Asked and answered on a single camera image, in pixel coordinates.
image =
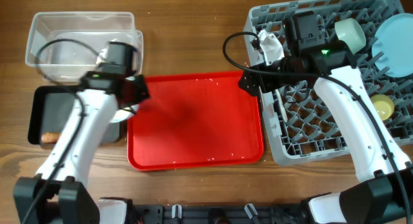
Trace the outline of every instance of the gray dish rack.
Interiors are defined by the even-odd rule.
[[[260,30],[274,33],[289,55],[282,21],[296,13],[314,11],[320,32],[326,42],[337,40],[334,23],[354,18],[362,27],[367,44],[356,54],[357,64],[370,96],[388,95],[395,104],[395,112],[384,123],[399,145],[413,143],[413,77],[393,78],[378,70],[376,62],[383,53],[372,56],[374,37],[380,25],[396,14],[404,13],[400,0],[300,0],[250,9],[244,31]],[[250,44],[252,36],[245,36],[250,65],[263,62],[263,56]],[[305,98],[306,81],[295,87],[281,88],[288,100]],[[278,97],[273,92],[261,93],[262,115],[274,161],[279,165],[294,165],[348,154],[348,148],[328,108],[311,90],[308,99],[298,103],[284,103],[288,120],[281,117]]]

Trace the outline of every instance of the wood grain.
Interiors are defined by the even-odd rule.
[[[144,73],[154,76],[236,70],[222,55],[224,39],[243,29],[253,6],[283,1],[293,0],[0,0],[1,223],[18,222],[14,184],[20,176],[32,176],[50,152],[26,139],[34,90],[46,84],[24,60],[35,13],[132,12],[145,37]],[[401,1],[411,12],[413,0]],[[248,61],[242,39],[228,49],[237,61]],[[128,164],[122,139],[99,148],[88,188],[94,199],[119,196],[138,204],[268,205],[340,192],[357,183],[349,156],[280,167],[265,141],[265,155],[252,165],[143,173]],[[413,156],[412,147],[403,150]]]

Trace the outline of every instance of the wooden table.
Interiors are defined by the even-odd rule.
[[[293,0],[0,0],[0,220],[17,223],[12,191],[20,176],[33,176],[50,149],[26,139],[34,90],[46,83],[25,65],[30,24],[37,12],[125,11],[135,15],[145,37],[147,76],[236,70],[225,61],[224,39],[243,29],[253,6]],[[413,0],[401,0],[406,12]],[[230,55],[247,61],[242,39]],[[412,147],[403,150],[413,156]],[[280,167],[269,145],[252,165],[143,173],[126,158],[126,141],[99,147],[88,189],[137,204],[218,205],[298,202],[357,184],[350,156]]]

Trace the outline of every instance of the cup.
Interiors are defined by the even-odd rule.
[[[356,20],[348,18],[338,21],[335,29],[338,39],[344,41],[353,54],[366,45],[366,36]]]

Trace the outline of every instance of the clear plastic bin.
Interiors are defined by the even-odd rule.
[[[82,41],[97,52],[108,42],[119,41],[138,49],[134,70],[141,73],[143,35],[135,29],[130,12],[40,12],[32,22],[26,48],[26,64],[35,66],[37,51],[55,39]],[[43,72],[58,81],[77,81],[85,72],[96,69],[97,56],[83,46],[61,42],[47,48],[40,58]]]

